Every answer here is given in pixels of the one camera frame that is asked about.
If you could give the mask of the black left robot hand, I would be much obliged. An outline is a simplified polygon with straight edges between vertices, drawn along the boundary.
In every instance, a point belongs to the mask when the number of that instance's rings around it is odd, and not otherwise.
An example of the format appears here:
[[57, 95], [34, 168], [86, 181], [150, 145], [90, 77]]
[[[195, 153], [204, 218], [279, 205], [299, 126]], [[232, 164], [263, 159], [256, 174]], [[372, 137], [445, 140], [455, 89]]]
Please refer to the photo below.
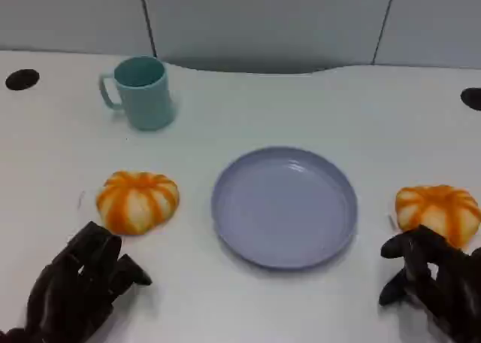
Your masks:
[[44, 267], [29, 294], [26, 323], [3, 332], [3, 342], [86, 342], [107, 321], [115, 300], [150, 276], [122, 239], [90, 221]]

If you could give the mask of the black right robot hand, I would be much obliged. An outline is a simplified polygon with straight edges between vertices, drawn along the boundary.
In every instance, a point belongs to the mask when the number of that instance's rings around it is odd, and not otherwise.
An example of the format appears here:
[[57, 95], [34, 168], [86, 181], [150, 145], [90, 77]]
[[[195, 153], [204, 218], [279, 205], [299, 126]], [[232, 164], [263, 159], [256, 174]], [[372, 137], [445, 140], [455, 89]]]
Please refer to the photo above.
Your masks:
[[412, 299], [453, 342], [480, 341], [479, 248], [467, 254], [420, 226], [390, 238], [380, 255], [404, 260], [381, 290], [380, 306]]

